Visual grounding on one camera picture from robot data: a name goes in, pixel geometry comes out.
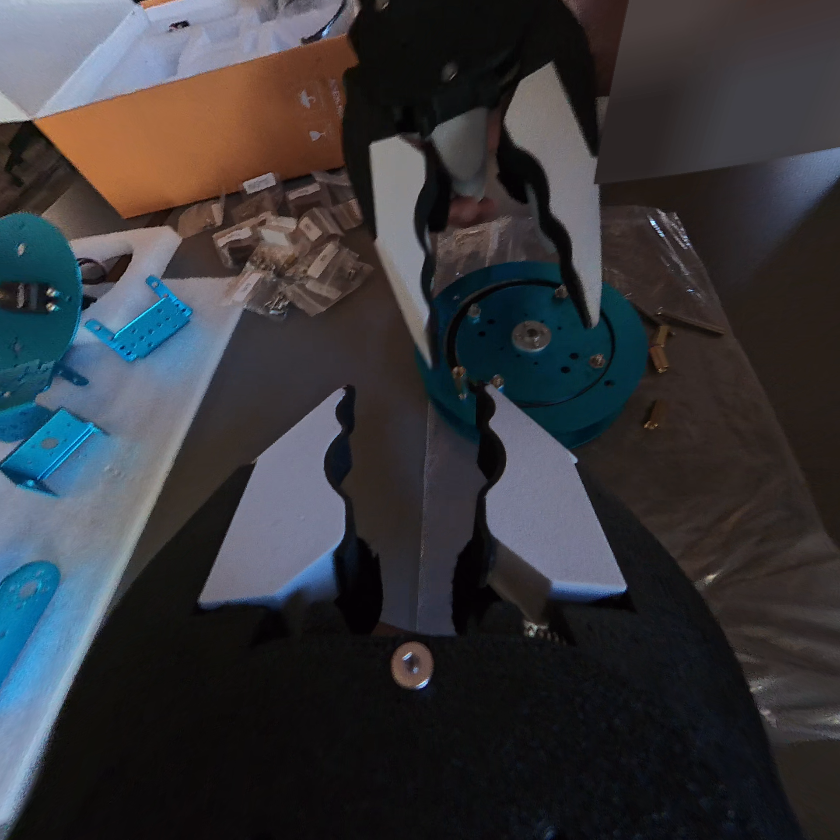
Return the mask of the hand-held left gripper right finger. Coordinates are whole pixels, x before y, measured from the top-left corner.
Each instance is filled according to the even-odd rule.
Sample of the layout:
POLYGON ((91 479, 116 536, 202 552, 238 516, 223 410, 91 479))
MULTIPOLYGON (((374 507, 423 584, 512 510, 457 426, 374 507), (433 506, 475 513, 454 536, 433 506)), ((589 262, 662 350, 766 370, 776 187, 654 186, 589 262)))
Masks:
POLYGON ((478 385, 484 478, 453 577, 453 626, 477 627, 502 601, 548 636, 570 636, 563 609, 620 599, 627 583, 576 457, 490 384, 478 385))

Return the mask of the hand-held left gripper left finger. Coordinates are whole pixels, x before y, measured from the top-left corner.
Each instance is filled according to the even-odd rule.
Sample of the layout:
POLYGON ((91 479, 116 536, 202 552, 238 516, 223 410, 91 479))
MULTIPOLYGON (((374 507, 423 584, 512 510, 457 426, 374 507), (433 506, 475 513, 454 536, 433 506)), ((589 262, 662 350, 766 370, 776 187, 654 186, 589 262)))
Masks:
POLYGON ((330 603, 352 634, 375 629, 382 568, 343 488, 355 403, 354 386, 340 387, 256 459, 199 608, 265 607, 292 624, 330 603))

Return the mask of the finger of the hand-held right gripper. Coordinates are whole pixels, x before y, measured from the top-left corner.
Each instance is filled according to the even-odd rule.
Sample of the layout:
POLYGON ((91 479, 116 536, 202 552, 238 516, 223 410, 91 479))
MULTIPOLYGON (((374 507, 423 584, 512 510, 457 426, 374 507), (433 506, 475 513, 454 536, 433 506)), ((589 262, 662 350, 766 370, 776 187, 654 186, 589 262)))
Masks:
POLYGON ((374 245, 426 368, 439 366, 434 237, 448 221, 450 179, 434 150, 397 134, 370 147, 374 245))
POLYGON ((555 63, 518 81, 501 119, 497 162, 510 196, 527 205, 583 326, 593 329, 602 300, 596 158, 555 63))

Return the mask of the blue turntable bearing assembly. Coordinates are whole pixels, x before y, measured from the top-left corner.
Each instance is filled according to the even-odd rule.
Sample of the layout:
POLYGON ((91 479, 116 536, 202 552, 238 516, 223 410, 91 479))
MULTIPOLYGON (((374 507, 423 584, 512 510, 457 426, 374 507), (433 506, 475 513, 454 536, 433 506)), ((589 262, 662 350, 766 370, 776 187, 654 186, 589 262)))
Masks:
POLYGON ((605 318, 586 328, 571 299, 557 297, 556 289, 541 280, 484 289, 457 323, 460 365, 483 382, 500 377, 520 406, 559 405, 590 391, 613 360, 614 331, 605 318))

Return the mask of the grey desk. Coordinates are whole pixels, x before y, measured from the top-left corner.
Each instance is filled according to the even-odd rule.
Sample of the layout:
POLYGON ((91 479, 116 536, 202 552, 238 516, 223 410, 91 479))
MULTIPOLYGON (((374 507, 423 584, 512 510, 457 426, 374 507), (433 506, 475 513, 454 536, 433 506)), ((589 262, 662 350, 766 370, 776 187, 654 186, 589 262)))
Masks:
MULTIPOLYGON (((608 207, 676 213, 838 547, 838 149, 714 171, 606 185, 608 207)), ((346 301, 309 318, 239 320, 192 430, 121 583, 134 580, 187 515, 340 385, 357 389, 350 493, 383 562, 383 618, 442 632, 433 605, 469 536, 473 506, 457 500, 480 474, 476 446, 427 404, 413 346, 377 269, 346 301)), ((771 738, 779 743, 798 742, 771 738)), ((783 758, 807 832, 838 838, 838 740, 811 761, 783 758)))

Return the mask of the pile of small hardware bags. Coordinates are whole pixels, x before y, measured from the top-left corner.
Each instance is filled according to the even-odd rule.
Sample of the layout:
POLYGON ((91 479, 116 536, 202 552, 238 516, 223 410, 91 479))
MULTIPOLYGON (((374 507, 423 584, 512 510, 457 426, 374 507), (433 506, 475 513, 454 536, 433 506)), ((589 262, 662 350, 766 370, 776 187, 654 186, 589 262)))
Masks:
POLYGON ((225 196, 193 204, 175 229, 183 238, 211 234, 223 266, 237 270, 229 303, 281 319, 293 308, 316 317, 367 281, 372 266, 345 241, 361 223, 342 168, 291 185, 274 172, 258 175, 242 182, 231 210, 225 196))

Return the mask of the clear plastic bag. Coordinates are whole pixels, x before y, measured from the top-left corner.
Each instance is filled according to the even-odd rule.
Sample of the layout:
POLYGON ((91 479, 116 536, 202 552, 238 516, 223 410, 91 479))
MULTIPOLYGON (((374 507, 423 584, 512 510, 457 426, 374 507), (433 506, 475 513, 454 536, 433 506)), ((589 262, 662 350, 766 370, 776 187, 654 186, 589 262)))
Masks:
MULTIPOLYGON (((666 546, 706 598, 759 713, 782 740, 838 740, 839 554, 762 386, 681 220, 610 206, 605 278, 646 311, 717 324, 676 327, 669 372, 646 374, 623 415, 577 455, 666 546), (643 415, 666 400, 663 425, 643 415)), ((504 217, 443 234, 450 285, 490 258, 518 259, 534 224, 504 217)))

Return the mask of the white foam tray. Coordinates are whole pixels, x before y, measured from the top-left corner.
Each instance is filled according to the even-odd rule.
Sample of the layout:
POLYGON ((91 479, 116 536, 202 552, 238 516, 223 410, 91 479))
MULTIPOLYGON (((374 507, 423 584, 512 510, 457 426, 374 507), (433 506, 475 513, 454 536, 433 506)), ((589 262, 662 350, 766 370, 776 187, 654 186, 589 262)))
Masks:
POLYGON ((59 498, 2 476, 2 580, 20 566, 58 566, 58 589, 2 684, 2 823, 9 823, 81 660, 127 570, 240 316, 219 278, 167 280, 191 321, 147 358, 122 360, 86 329, 70 366, 89 384, 55 383, 42 402, 108 432, 56 478, 59 498))

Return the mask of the orange cardboard box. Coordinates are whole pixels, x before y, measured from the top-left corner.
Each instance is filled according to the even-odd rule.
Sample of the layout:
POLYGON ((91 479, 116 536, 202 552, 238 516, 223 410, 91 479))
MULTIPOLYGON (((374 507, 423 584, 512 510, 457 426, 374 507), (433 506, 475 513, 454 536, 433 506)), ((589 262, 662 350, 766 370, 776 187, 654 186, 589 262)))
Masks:
POLYGON ((359 2, 1 2, 2 123, 123 218, 343 166, 359 2))

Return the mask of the white foam block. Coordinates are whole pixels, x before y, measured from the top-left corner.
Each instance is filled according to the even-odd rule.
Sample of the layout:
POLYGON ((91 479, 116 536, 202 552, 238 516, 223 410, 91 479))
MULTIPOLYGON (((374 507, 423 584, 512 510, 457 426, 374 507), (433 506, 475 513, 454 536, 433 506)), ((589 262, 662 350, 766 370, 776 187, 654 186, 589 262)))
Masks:
POLYGON ((182 238, 170 226, 126 229, 70 240, 77 258, 92 259, 102 266, 110 260, 129 258, 118 283, 143 285, 148 277, 162 277, 182 238))

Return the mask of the blue perforated metal plate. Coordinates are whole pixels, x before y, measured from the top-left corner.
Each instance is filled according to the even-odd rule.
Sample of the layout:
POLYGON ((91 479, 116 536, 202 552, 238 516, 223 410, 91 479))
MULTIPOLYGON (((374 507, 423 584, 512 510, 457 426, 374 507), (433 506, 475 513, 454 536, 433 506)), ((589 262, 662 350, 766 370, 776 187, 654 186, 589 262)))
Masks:
POLYGON ((1 583, 1 683, 6 681, 60 583, 54 563, 26 563, 1 583))

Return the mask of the black servo motor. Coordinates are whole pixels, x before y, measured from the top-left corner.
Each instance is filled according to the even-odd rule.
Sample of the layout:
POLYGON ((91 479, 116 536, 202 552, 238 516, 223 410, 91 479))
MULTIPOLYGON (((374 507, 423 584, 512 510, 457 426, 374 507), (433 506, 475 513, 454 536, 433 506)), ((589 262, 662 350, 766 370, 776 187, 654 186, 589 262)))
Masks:
POLYGON ((1 283, 1 310, 13 314, 48 314, 60 307, 58 292, 45 282, 6 280, 1 283))

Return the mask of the teal round metal disc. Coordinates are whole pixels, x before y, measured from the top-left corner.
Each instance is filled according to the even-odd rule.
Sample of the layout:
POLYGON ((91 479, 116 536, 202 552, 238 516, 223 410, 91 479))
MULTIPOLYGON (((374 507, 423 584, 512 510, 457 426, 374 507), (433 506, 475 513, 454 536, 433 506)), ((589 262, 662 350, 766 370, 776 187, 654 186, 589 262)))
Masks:
POLYGON ((1 283, 40 281, 56 289, 59 309, 48 314, 1 311, 1 440, 17 442, 44 422, 36 398, 62 370, 76 338, 83 294, 81 269, 56 226, 31 213, 1 219, 1 283))

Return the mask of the blue metal U bracket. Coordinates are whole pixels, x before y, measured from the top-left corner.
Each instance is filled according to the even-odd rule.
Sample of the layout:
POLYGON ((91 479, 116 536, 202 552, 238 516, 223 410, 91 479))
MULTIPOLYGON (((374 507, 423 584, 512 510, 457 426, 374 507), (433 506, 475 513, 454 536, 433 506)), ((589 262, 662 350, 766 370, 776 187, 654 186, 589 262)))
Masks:
POLYGON ((87 331, 127 362, 147 358, 181 331, 193 317, 193 309, 177 297, 161 278, 148 276, 145 284, 157 297, 156 302, 117 332, 95 319, 84 323, 87 331))

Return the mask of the blue metal box bracket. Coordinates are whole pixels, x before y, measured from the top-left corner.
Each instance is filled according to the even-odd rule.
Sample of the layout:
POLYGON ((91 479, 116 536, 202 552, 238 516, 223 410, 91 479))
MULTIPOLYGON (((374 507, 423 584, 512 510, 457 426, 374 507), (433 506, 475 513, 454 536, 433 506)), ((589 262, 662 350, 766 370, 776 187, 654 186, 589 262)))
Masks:
POLYGON ((84 460, 93 441, 108 436, 101 426, 60 407, 2 459, 2 475, 19 489, 59 498, 66 493, 68 480, 56 475, 66 465, 84 460))

